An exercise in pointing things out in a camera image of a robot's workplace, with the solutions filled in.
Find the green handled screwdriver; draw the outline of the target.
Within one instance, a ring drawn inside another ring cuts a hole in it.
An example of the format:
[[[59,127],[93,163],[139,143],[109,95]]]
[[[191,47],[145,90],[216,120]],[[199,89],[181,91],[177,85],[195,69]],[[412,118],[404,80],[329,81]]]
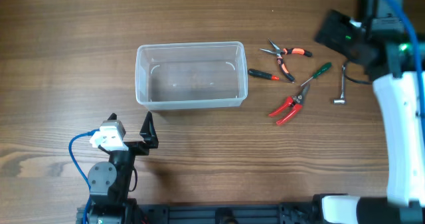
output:
[[[331,62],[327,62],[324,65],[322,65],[319,69],[317,69],[312,76],[306,80],[301,86],[306,85],[309,81],[311,81],[312,79],[316,79],[318,76],[322,75],[323,73],[327,72],[330,68],[332,67],[332,63]]]

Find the silver L-shaped socket wrench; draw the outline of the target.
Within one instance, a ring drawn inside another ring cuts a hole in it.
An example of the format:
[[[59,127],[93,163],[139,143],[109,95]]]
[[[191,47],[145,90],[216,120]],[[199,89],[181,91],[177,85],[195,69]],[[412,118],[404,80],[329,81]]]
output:
[[[334,104],[345,104],[346,103],[346,99],[345,99],[345,65],[343,65],[341,67],[341,95],[338,99],[334,99],[333,103]]]

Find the orange black needle-nose pliers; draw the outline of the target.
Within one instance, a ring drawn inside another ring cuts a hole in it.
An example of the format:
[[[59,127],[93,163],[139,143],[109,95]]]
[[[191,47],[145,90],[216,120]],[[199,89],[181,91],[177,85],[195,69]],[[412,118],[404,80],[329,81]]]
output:
[[[276,55],[277,56],[277,64],[280,68],[280,70],[282,71],[283,75],[290,81],[290,82],[294,82],[295,78],[291,75],[291,73],[289,72],[283,56],[284,55],[292,55],[292,54],[296,54],[296,55],[303,55],[306,57],[312,57],[313,54],[310,51],[307,51],[305,49],[301,49],[301,48],[288,48],[288,49],[281,49],[277,44],[275,44],[273,41],[271,41],[270,39],[268,39],[269,43],[273,46],[274,50],[268,50],[268,49],[260,49],[261,51],[264,51],[266,53],[270,53],[272,55]]]

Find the clear plastic container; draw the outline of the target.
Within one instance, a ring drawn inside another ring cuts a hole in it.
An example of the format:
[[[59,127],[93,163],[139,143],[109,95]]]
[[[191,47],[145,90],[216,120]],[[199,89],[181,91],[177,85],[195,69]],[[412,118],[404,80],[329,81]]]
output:
[[[135,98],[150,111],[237,107],[248,96],[239,41],[141,45]]]

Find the red handled snips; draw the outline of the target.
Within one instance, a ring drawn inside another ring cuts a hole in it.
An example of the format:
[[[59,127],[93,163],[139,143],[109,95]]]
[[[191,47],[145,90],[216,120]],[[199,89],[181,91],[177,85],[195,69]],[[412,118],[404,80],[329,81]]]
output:
[[[303,104],[305,102],[306,95],[309,92],[309,88],[310,88],[310,85],[306,84],[300,90],[300,92],[298,94],[296,94],[294,96],[288,96],[284,100],[284,103],[279,108],[277,108],[276,110],[274,110],[273,112],[268,114],[268,116],[269,117],[277,116],[278,114],[282,113],[284,110],[289,108],[290,111],[283,118],[276,121],[276,124],[278,126],[281,126],[281,125],[289,122],[303,108]]]

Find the black red precision screwdriver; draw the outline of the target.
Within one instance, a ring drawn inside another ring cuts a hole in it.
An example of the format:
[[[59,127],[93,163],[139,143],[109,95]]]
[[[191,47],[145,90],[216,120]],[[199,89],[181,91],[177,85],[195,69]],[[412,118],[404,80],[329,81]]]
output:
[[[263,78],[263,79],[266,79],[266,80],[273,80],[273,81],[281,81],[281,82],[291,83],[291,81],[281,79],[280,77],[275,76],[273,74],[270,74],[268,72],[263,72],[261,70],[256,70],[256,69],[253,69],[253,68],[250,68],[248,70],[248,74],[250,76],[257,77],[257,78]]]

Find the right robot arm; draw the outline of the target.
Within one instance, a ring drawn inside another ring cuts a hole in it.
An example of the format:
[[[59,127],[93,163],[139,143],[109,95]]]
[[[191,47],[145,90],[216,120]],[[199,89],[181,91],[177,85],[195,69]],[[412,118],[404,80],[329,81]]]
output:
[[[363,66],[379,103],[388,152],[385,197],[323,194],[320,223],[424,222],[424,35],[403,0],[359,0],[355,18],[328,12],[315,40]]]

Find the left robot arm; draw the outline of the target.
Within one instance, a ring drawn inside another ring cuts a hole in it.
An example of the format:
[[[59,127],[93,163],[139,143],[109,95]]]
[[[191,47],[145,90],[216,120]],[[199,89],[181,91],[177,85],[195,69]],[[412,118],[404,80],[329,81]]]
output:
[[[115,113],[101,126],[71,139],[68,151],[72,156],[73,142],[90,137],[92,147],[109,155],[108,161],[98,162],[84,174],[75,158],[77,170],[89,189],[86,205],[77,209],[76,223],[149,223],[149,217],[128,194],[137,187],[138,174],[134,163],[137,156],[147,156],[158,148],[159,140],[153,125],[152,113],[146,114],[139,132],[142,141],[124,141],[126,130]]]

